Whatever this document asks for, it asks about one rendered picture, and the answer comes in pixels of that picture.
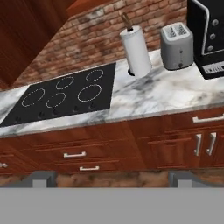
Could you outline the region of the grey toaster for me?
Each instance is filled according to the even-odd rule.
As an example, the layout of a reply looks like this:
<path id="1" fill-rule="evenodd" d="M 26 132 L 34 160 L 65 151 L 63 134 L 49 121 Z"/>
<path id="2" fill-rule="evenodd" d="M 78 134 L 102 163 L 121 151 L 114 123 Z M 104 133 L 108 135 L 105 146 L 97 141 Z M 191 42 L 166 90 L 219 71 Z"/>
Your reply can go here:
<path id="1" fill-rule="evenodd" d="M 160 30 L 160 48 L 164 68 L 169 71 L 193 63 L 193 34 L 182 22 L 168 24 Z"/>

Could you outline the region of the wooden cupboard door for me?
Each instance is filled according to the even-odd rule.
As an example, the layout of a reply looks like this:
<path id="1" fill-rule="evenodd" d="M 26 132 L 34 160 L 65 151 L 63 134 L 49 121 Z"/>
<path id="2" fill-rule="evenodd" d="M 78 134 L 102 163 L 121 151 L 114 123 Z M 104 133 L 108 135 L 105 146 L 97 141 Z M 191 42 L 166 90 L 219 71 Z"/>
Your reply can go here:
<path id="1" fill-rule="evenodd" d="M 207 148 L 211 143 L 210 133 L 216 132 L 217 137 L 211 156 L 207 154 Z M 205 138 L 205 160 L 210 167 L 224 167 L 224 129 L 209 130 Z"/>
<path id="2" fill-rule="evenodd" d="M 138 138 L 137 144 L 146 167 L 149 169 L 184 170 L 199 167 L 200 150 L 198 156 L 194 155 L 197 145 L 196 134 L 202 134 L 201 150 L 202 131 Z"/>

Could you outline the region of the wooden drawer front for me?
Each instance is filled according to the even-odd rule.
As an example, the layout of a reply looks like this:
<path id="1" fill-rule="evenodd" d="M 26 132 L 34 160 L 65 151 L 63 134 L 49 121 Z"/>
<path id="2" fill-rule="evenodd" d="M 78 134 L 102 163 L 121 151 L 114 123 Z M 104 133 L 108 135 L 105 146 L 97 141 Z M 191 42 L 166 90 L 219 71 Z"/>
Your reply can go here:
<path id="1" fill-rule="evenodd" d="M 64 153 L 75 154 L 83 151 L 87 153 L 85 157 L 63 157 Z M 137 156 L 136 150 L 129 140 L 33 149 L 26 150 L 25 153 L 30 158 L 42 163 L 75 161 L 79 159 L 135 158 Z"/>
<path id="2" fill-rule="evenodd" d="M 136 157 L 99 160 L 91 162 L 75 162 L 65 164 L 55 164 L 60 172 L 117 172 L 117 171 L 141 171 L 145 169 L 144 163 Z"/>
<path id="3" fill-rule="evenodd" d="M 129 126 L 139 137 L 224 126 L 224 107 L 141 118 L 129 121 Z"/>

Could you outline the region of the wooden wall cupboard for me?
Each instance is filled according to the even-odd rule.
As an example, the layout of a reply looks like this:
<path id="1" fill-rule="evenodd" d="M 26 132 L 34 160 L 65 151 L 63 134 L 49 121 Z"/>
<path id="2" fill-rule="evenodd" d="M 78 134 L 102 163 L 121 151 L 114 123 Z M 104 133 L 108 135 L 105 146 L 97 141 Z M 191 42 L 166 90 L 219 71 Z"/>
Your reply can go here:
<path id="1" fill-rule="evenodd" d="M 110 0 L 0 0 L 0 88 L 12 86 L 73 15 Z"/>

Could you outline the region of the black hob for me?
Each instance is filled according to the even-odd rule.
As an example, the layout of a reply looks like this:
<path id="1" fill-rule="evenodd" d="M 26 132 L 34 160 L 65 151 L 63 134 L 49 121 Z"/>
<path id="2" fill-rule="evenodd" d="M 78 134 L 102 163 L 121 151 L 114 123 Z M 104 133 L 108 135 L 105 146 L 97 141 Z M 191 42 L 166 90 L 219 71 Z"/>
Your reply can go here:
<path id="1" fill-rule="evenodd" d="M 111 63 L 32 84 L 0 127 L 109 109 L 115 71 Z"/>

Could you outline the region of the black coffee machine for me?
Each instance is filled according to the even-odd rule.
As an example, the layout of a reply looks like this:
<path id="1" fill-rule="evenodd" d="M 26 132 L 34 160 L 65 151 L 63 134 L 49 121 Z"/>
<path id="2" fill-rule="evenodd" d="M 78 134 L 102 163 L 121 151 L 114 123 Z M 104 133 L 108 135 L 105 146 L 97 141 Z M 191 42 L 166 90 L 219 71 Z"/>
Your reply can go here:
<path id="1" fill-rule="evenodd" d="M 187 0 L 186 24 L 203 78 L 224 77 L 224 0 Z"/>

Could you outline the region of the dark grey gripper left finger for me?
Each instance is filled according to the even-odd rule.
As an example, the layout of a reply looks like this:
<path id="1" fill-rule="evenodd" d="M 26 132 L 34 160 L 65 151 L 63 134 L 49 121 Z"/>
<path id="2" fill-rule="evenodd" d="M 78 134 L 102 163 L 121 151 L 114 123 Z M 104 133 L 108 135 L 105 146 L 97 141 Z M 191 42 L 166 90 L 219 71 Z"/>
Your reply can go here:
<path id="1" fill-rule="evenodd" d="M 22 181 L 8 184 L 10 188 L 47 188 L 56 186 L 55 171 L 35 171 Z"/>

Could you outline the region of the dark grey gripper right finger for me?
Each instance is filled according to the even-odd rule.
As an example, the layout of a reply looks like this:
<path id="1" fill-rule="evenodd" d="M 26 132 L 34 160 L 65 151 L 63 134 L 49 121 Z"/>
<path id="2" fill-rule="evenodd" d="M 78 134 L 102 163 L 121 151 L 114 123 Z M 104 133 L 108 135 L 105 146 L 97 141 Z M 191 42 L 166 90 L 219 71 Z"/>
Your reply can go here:
<path id="1" fill-rule="evenodd" d="M 201 188 L 218 187 L 218 184 L 210 183 L 195 177 L 190 172 L 174 172 L 168 174 L 169 187 L 176 188 Z"/>

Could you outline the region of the white paper towel roll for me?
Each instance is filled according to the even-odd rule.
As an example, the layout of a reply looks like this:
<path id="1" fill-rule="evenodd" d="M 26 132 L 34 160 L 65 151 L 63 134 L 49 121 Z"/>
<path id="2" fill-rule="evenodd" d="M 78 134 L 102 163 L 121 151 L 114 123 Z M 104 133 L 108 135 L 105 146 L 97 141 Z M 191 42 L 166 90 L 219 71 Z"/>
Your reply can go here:
<path id="1" fill-rule="evenodd" d="M 142 27 L 133 25 L 125 12 L 121 18 L 125 29 L 120 32 L 120 37 L 129 65 L 128 73 L 138 79 L 143 78 L 150 73 L 152 64 Z"/>

